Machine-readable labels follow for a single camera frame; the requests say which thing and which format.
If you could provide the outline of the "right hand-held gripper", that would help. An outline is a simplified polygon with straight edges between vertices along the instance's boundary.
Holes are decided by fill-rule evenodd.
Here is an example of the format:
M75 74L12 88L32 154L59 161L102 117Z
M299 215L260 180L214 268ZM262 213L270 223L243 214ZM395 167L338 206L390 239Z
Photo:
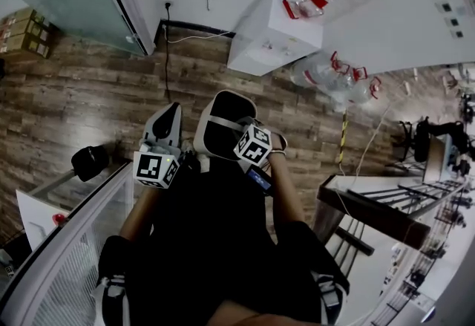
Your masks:
M246 118L240 124L243 133L233 152L247 179L264 194L272 194L271 177L263 170L272 150L271 133L252 118Z

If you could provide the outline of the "white two-compartment bin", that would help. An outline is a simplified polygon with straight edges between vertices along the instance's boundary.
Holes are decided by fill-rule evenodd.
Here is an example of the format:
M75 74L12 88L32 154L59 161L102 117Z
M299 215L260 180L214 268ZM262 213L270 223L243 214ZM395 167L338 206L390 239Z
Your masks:
M234 148L243 136L246 118L256 118L257 108L249 98L234 91L219 91L203 109L193 146L199 154L237 161Z

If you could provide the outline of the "person's left forearm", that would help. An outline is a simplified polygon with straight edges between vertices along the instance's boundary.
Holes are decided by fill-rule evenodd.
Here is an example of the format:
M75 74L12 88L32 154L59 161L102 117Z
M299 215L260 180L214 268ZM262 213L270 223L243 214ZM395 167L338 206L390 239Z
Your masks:
M164 194L164 189L145 188L125 219L119 236L131 242L147 238L152 229L154 213Z

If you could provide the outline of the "person's right forearm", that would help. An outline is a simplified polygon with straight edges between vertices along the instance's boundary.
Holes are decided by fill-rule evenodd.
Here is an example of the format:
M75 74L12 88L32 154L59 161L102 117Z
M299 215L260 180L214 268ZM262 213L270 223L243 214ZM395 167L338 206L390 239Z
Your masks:
M292 182L286 157L282 151L270 153L268 161L274 190L272 215L276 234L285 224L304 222L304 208Z

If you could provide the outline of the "person's right hand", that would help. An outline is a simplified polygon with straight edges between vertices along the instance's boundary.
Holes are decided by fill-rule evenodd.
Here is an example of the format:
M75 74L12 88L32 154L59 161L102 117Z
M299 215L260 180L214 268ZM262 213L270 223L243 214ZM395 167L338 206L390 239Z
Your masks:
M286 154L288 143L281 134L271 133L272 153Z

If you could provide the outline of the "black bag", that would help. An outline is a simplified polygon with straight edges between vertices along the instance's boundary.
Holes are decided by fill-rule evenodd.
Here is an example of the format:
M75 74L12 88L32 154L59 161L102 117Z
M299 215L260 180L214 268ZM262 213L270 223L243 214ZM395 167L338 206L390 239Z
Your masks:
M71 158L75 175L82 182L99 175L109 164L109 156L104 146L87 146Z

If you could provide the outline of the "yellow-black striped strip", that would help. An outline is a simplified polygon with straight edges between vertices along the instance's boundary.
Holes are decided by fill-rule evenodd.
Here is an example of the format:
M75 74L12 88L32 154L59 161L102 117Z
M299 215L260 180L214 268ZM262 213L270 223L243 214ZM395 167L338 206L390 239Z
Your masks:
M341 128L341 141L340 141L340 147L339 147L339 155L338 155L338 164L341 165L343 156L344 156L344 145L346 142L346 135L347 135L347 127L348 127L349 121L347 118L347 111L344 112L343 117L342 117L342 128Z

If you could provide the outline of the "empty clear water bottle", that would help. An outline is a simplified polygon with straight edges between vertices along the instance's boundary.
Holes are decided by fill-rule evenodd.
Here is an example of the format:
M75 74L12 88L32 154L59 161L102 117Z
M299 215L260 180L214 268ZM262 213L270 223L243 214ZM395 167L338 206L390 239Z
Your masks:
M333 99L334 109L343 112L349 105L364 105L378 99L381 80L377 76L369 76L365 67L351 68L345 78L338 81L337 91Z
M341 60L336 51L319 51L299 59L290 69L290 79L297 86L317 88L346 75L349 70L350 65Z

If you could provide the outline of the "person's black clothing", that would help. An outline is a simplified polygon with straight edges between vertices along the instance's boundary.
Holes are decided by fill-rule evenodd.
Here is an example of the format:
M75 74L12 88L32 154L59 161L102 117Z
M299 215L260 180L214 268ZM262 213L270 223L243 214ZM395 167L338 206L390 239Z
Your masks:
M178 169L150 235L107 239L99 258L105 326L328 326L350 285L304 222L266 228L264 193L238 164Z

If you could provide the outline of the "white water dispenser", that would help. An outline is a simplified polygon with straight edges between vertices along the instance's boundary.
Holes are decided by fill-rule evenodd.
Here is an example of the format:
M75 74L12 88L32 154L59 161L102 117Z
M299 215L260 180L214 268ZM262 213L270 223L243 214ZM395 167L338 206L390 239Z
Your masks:
M322 36L320 24L291 19L283 0L259 0L235 30L227 68L263 76L320 50Z

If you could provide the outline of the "white board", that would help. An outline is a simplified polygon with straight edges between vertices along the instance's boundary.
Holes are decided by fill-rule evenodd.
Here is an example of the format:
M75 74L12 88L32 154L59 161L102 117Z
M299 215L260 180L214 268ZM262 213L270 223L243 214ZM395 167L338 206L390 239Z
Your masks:
M32 251L58 226L53 222L55 214L63 214L65 217L69 215L69 211L41 201L20 190L16 190L16 200Z

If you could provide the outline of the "cardboard box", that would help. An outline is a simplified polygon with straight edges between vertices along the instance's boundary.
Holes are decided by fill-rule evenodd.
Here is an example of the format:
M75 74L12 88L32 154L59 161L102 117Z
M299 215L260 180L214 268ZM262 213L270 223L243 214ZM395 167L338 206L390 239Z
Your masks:
M21 22L24 20L33 20L38 24L43 24L45 22L45 17L33 8L27 7L21 10L17 10L16 12L13 12L8 15L6 24L12 25L16 22Z
M50 56L48 41L29 33L10 36L0 41L0 57L35 56L47 59Z
M0 29L0 40L8 39L12 36L28 34L46 41L50 34L50 29L38 24L32 19L26 19L6 25Z

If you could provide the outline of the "black chair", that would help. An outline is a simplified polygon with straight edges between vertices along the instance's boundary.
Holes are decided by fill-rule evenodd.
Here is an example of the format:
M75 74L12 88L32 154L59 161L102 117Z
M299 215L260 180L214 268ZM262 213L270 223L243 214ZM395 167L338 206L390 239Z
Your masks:
M408 153L411 149L413 150L413 158L416 162L422 163L427 160L427 155L430 148L428 119L429 117L420 120L416 124L415 130L413 130L413 124L411 122L399 121L399 125L401 125L403 128L404 136L393 136L393 138L396 140L393 142L393 147L397 149L403 149L402 156L399 158L400 163L406 161Z

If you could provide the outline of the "white glass railing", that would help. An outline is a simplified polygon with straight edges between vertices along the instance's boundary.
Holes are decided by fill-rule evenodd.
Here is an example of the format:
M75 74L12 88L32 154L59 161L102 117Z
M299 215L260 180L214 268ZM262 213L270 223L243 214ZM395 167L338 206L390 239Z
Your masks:
M99 257L134 205L126 163L33 251L0 298L0 326L99 326Z

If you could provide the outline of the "brown wooden panel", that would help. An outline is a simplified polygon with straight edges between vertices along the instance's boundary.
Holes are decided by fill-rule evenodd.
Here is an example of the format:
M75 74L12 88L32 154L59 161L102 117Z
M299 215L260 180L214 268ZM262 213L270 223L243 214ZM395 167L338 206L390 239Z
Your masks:
M423 174L424 183L436 183L451 177L448 161L451 154L452 138L446 134L440 137L432 136Z

